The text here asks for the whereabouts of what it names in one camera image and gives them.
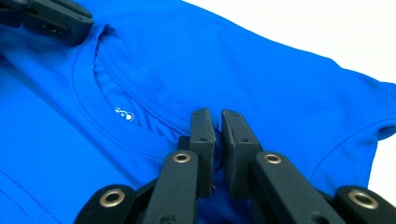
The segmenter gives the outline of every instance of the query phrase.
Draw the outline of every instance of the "white surface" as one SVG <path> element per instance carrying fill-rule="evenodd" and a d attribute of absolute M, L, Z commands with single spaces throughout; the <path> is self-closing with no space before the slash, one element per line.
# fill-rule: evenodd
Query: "white surface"
<path fill-rule="evenodd" d="M 276 42 L 396 83 L 396 1 L 187 0 Z M 369 189 L 396 205 L 396 134 L 379 142 Z"/>

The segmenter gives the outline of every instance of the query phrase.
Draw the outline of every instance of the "white printed logo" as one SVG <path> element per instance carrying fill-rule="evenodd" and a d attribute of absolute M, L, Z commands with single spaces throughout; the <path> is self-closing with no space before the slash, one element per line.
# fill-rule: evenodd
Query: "white printed logo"
<path fill-rule="evenodd" d="M 132 121 L 134 120 L 134 114 L 130 113 L 125 110 L 121 110 L 119 107 L 114 108 L 114 111 L 116 111 L 117 114 L 121 115 L 123 118 Z"/>

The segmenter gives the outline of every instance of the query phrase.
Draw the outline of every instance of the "robotic hand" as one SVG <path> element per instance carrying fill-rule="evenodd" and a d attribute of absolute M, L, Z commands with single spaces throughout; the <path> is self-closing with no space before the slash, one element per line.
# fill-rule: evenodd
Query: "robotic hand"
<path fill-rule="evenodd" d="M 92 14 L 69 0 L 0 0 L 0 24 L 24 27 L 78 45 L 90 31 Z"/>

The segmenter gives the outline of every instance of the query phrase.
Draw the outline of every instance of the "blue t-shirt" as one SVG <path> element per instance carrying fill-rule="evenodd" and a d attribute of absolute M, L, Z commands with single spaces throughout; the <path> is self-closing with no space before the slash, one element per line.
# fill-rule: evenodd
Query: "blue t-shirt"
<path fill-rule="evenodd" d="M 142 187 L 202 107 L 217 135 L 222 108 L 242 113 L 264 149 L 330 194 L 366 187 L 377 141 L 396 132 L 394 84 L 188 3 L 82 4 L 95 24 L 77 47 L 0 26 L 0 222 L 70 223 L 99 188 Z M 247 223 L 220 160 L 200 221 Z"/>

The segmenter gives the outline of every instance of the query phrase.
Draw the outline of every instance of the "screw hole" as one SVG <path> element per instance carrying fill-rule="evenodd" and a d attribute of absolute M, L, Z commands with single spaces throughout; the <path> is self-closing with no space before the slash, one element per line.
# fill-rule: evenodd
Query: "screw hole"
<path fill-rule="evenodd" d="M 100 198 L 99 203 L 103 207 L 114 207 L 122 203 L 125 193 L 120 189 L 110 189 Z"/>
<path fill-rule="evenodd" d="M 379 206 L 375 198 L 360 190 L 354 189 L 347 196 L 355 204 L 367 209 L 376 209 Z"/>
<path fill-rule="evenodd" d="M 275 154 L 267 154 L 264 156 L 265 160 L 272 163 L 272 164 L 278 164 L 282 162 L 282 159 L 278 157 Z"/>
<path fill-rule="evenodd" d="M 180 163 L 187 162 L 190 159 L 191 159 L 191 156 L 189 154 L 185 154 L 185 153 L 179 153 L 174 156 L 174 161 L 180 162 Z"/>

